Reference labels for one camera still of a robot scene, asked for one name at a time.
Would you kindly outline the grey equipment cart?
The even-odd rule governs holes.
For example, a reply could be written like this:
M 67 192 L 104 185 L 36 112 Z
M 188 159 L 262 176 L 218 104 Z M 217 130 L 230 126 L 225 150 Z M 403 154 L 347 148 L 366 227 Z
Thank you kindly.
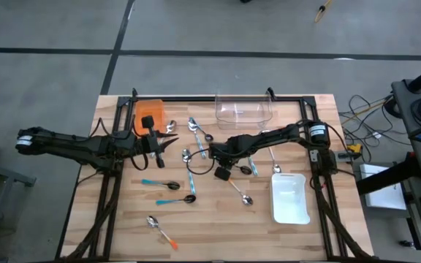
M 414 101 L 421 99 L 421 91 L 418 94 L 409 91 L 407 86 L 410 82 L 410 79 L 405 79 L 391 84 L 394 98 L 397 102 L 398 109 L 401 113 L 408 134 L 411 134 L 420 128 L 418 122 L 416 122 L 412 117 L 411 104 Z M 411 145 L 421 168 L 421 142 L 411 141 Z

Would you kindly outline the black aluminium table frame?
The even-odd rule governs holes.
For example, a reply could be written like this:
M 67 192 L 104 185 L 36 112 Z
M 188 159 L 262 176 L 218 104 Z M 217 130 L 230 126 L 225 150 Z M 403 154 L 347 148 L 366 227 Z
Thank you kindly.
M 277 129 L 301 118 L 312 118 L 311 108 L 305 102 L 306 113 L 301 113 L 301 100 L 287 101 L 290 97 L 277 95 L 273 104 L 273 118 L 267 129 Z M 341 122 L 332 94 L 301 95 L 302 99 L 316 102 L 317 116 L 342 134 Z M 215 118 L 215 99 L 210 96 L 165 96 L 164 114 L 168 120 L 177 121 L 179 140 L 166 149 L 163 155 L 165 168 L 158 169 L 151 161 L 145 171 L 137 171 L 130 160 L 125 161 L 119 191 L 118 208 L 113 223 L 110 246 L 111 261 L 323 261 L 327 259 L 315 191 L 305 184 L 308 215 L 305 225 L 278 224 L 270 211 L 271 160 L 268 150 L 255 154 L 259 176 L 243 175 L 238 169 L 232 171 L 237 187 L 254 200 L 249 207 L 241 201 L 239 193 L 228 183 L 213 176 L 194 176 L 197 201 L 156 205 L 158 199 L 178 199 L 190 193 L 189 180 L 181 152 L 189 148 L 198 150 L 194 134 L 188 130 L 189 116 L 210 132 L 216 141 L 225 141 L 238 133 L 257 134 L 258 131 L 235 131 L 220 129 Z M 276 161 L 283 172 L 299 173 L 309 181 L 308 151 L 295 143 L 273 148 Z M 141 179 L 176 180 L 181 184 L 178 191 L 158 186 L 145 186 Z M 76 189 L 72 199 L 67 229 L 62 234 L 56 259 L 63 259 L 74 252 L 91 228 L 97 203 L 105 180 L 101 175 L 84 181 Z M 354 241 L 373 255 L 365 216 L 357 193 L 355 179 L 348 174 L 332 176 L 334 197 L 342 224 Z M 148 216 L 155 216 L 164 231 L 178 244 L 174 250 L 156 229 L 146 223 Z

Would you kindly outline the orange translucent plastic bin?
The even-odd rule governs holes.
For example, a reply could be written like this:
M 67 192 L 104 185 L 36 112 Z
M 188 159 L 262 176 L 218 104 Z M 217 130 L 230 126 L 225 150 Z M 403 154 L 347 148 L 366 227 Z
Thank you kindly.
M 142 125 L 142 118 L 148 115 L 153 117 L 154 128 L 161 132 L 165 131 L 167 124 L 164 114 L 164 102 L 160 99 L 139 100 L 134 106 L 134 127 L 140 135 L 147 134 L 148 129 Z

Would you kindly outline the clear plastic bin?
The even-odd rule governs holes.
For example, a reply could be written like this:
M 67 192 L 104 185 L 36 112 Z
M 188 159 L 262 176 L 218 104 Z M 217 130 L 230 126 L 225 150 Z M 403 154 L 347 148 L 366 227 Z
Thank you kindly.
M 220 129 L 264 129 L 272 119 L 272 99 L 259 96 L 216 95 L 215 116 Z

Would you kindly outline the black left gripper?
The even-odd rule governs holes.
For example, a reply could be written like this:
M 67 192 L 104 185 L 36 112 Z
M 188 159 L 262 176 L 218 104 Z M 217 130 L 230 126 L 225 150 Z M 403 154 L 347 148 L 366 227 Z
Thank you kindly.
M 133 136 L 128 138 L 122 147 L 122 155 L 127 159 L 130 159 L 134 168 L 139 168 L 134 157 L 142 156 L 144 158 L 144 167 L 147 168 L 147 154 L 155 153 L 157 167 L 164 168 L 164 160 L 160 154 L 165 152 L 166 147 L 171 144 L 171 142 L 168 142 L 169 140 L 174 141 L 178 139 L 179 137 L 177 134 L 165 137 L 165 134 L 161 133 L 159 130 L 150 130 L 150 134 L 141 137 Z

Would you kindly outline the white plastic bin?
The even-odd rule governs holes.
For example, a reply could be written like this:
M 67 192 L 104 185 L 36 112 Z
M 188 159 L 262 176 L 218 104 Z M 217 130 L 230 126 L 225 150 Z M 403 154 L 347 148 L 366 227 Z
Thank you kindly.
M 295 173 L 275 173 L 270 180 L 270 203 L 273 220 L 278 224 L 306 225 L 308 215 L 306 177 Z

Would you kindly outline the white box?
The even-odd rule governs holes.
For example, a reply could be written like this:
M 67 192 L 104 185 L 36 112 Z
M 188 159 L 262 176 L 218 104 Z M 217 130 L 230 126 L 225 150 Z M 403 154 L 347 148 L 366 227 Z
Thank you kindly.
M 386 169 L 387 167 L 372 164 L 361 164 L 360 175 L 362 179 L 366 179 L 372 175 L 383 172 Z M 406 210 L 406 203 L 403 199 L 403 192 L 400 183 L 365 194 L 364 197 L 368 207 Z

